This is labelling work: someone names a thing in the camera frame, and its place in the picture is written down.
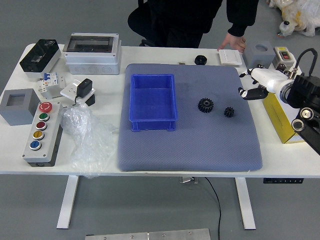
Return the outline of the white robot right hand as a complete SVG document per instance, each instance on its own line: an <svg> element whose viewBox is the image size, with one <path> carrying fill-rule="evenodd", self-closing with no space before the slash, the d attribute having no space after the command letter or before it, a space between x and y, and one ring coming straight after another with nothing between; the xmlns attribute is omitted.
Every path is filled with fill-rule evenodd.
<svg viewBox="0 0 320 240"><path fill-rule="evenodd" d="M275 69L250 68L240 74L240 78L250 75L253 84L259 87L245 90L238 88L239 95L247 101L265 99L269 93L274 93L284 103L288 103L288 96L294 83L287 75Z"/></svg>

